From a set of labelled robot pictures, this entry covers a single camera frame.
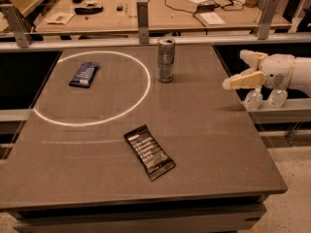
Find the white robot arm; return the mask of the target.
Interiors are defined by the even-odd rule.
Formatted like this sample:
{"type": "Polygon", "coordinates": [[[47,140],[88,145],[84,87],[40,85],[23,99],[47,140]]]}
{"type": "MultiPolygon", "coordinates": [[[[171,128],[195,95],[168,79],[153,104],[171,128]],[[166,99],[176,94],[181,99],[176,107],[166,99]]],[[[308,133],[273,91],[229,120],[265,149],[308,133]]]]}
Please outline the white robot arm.
{"type": "Polygon", "coordinates": [[[291,54],[241,50],[240,58],[249,66],[223,81],[224,89],[295,89],[311,96],[311,58],[291,54]]]}

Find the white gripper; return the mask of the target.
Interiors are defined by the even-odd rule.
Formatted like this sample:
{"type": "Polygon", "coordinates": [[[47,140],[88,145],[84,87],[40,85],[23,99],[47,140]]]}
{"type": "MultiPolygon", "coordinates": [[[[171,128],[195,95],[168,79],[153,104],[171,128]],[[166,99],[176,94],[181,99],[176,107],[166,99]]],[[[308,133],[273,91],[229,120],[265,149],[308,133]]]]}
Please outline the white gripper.
{"type": "Polygon", "coordinates": [[[276,53],[268,56],[264,52],[241,50],[240,58],[255,70],[263,62],[261,71],[231,76],[223,81],[224,89],[251,89],[263,84],[270,89],[286,89],[289,86],[294,66],[293,55],[276,53]]]}

